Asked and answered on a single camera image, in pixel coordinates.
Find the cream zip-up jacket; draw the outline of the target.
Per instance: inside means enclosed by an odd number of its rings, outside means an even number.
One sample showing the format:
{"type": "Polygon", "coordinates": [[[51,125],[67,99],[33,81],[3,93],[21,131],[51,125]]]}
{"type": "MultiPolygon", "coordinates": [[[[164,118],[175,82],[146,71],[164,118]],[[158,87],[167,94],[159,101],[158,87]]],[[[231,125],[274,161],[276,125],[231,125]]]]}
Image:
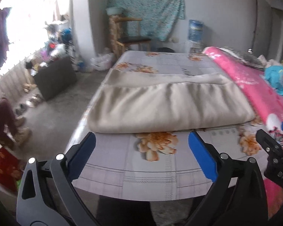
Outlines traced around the cream zip-up jacket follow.
{"type": "Polygon", "coordinates": [[[112,69],[91,101],[96,133],[126,134],[221,127],[253,120],[240,88],[212,73],[186,76],[112,69]]]}

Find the pink floral blanket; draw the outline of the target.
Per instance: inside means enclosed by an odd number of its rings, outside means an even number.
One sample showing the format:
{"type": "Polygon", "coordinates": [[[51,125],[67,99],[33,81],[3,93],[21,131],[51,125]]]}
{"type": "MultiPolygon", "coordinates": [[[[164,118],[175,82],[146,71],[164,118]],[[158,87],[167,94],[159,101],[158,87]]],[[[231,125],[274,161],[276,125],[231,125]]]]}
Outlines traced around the pink floral blanket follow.
{"type": "Polygon", "coordinates": [[[283,149],[283,97],[265,81],[263,72],[239,63],[217,47],[206,47],[203,53],[210,57],[240,87],[255,111],[255,118],[238,126],[239,145],[247,156],[262,161],[261,171],[267,166],[267,153],[256,141],[256,132],[263,129],[283,149]]]}

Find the cyan cloth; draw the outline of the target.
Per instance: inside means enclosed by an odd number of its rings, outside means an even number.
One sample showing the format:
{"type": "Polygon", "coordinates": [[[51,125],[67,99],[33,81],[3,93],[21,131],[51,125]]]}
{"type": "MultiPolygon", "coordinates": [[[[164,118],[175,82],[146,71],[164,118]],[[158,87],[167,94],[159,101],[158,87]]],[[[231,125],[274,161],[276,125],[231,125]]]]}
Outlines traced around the cyan cloth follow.
{"type": "Polygon", "coordinates": [[[283,97],[283,66],[273,65],[266,68],[264,78],[277,94],[283,97]]]}

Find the beige sneaker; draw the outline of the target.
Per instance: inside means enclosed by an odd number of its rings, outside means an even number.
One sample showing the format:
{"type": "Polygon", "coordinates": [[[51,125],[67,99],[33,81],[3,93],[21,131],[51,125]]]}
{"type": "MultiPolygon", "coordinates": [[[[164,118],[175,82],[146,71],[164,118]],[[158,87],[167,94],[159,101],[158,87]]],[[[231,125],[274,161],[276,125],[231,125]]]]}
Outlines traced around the beige sneaker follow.
{"type": "Polygon", "coordinates": [[[18,129],[18,132],[14,135],[14,140],[18,146],[23,145],[27,140],[29,140],[31,135],[31,130],[27,127],[18,129]]]}

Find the red gift bag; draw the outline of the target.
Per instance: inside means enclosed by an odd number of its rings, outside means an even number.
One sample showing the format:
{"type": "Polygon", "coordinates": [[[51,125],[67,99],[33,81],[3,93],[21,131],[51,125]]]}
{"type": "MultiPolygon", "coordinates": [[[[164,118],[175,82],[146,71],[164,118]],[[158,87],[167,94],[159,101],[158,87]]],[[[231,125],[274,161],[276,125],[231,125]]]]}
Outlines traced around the red gift bag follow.
{"type": "Polygon", "coordinates": [[[17,193],[22,179],[20,160],[4,147],[0,148],[0,184],[13,193],[17,193]]]}

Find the grey patterned pillow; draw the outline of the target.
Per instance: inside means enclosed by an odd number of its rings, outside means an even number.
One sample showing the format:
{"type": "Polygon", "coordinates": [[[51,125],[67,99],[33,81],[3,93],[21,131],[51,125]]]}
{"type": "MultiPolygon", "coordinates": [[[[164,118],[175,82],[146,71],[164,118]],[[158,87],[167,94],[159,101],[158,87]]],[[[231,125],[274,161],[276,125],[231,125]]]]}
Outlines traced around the grey patterned pillow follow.
{"type": "Polygon", "coordinates": [[[265,70],[265,65],[255,56],[250,53],[242,52],[240,50],[231,48],[231,47],[220,47],[221,51],[231,55],[232,57],[236,58],[239,63],[263,71],[265,70]]]}

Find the white shoes pair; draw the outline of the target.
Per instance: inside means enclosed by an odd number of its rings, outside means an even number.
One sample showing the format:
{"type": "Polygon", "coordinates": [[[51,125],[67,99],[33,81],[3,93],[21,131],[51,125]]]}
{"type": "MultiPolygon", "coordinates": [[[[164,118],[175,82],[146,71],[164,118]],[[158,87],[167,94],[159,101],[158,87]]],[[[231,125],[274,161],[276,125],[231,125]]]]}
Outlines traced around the white shoes pair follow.
{"type": "Polygon", "coordinates": [[[40,103],[44,101],[43,97],[40,94],[33,94],[32,97],[26,100],[26,105],[30,108],[36,108],[40,103]]]}

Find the dark low cabinet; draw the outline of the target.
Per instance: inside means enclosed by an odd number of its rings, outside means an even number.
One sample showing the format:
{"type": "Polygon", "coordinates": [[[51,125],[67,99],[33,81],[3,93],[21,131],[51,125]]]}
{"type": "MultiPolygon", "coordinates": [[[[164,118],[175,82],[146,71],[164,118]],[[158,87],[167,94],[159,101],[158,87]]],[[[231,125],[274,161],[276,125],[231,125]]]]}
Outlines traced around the dark low cabinet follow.
{"type": "Polygon", "coordinates": [[[34,76],[34,81],[43,99],[48,101],[76,83],[77,76],[68,56],[41,68],[34,76]]]}

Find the white plastic bag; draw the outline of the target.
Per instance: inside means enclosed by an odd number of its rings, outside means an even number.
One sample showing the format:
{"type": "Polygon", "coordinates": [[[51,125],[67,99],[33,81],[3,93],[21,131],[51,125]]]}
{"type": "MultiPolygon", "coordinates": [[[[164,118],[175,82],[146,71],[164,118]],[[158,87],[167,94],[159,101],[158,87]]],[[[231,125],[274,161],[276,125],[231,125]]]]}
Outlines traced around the white plastic bag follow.
{"type": "Polygon", "coordinates": [[[105,70],[109,70],[113,66],[114,60],[115,60],[115,54],[108,53],[108,54],[103,54],[99,57],[92,58],[90,62],[95,70],[105,71],[105,70]]]}

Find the wooden chair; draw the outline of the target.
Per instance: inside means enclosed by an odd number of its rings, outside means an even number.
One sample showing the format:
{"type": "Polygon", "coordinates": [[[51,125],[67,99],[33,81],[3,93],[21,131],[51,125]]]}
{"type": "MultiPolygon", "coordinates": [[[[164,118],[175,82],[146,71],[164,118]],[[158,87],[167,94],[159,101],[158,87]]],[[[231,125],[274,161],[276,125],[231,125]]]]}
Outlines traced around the wooden chair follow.
{"type": "Polygon", "coordinates": [[[137,45],[138,50],[142,50],[142,45],[145,45],[147,52],[150,51],[151,38],[142,36],[141,22],[141,18],[123,17],[121,15],[109,16],[109,41],[112,52],[117,59],[132,45],[137,45]],[[130,33],[128,25],[132,22],[136,23],[137,28],[130,33]]]}

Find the blue water bottle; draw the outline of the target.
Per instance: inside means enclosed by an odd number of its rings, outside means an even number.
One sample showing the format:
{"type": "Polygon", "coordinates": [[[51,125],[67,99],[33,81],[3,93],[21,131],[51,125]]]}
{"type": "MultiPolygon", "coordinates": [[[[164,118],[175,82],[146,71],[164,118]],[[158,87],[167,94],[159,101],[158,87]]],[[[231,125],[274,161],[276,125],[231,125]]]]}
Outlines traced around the blue water bottle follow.
{"type": "Polygon", "coordinates": [[[203,35],[203,22],[190,19],[189,20],[188,40],[190,42],[201,43],[202,35],[203,35]]]}

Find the teal floral wall cloth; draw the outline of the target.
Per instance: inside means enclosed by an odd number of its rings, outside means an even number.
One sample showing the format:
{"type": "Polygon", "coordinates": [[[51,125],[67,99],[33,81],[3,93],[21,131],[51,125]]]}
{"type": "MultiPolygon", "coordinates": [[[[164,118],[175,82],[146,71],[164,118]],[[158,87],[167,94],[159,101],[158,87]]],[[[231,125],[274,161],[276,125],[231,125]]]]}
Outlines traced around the teal floral wall cloth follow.
{"type": "Polygon", "coordinates": [[[127,17],[141,18],[141,35],[167,41],[176,22],[185,19],[185,0],[108,0],[127,17]]]}

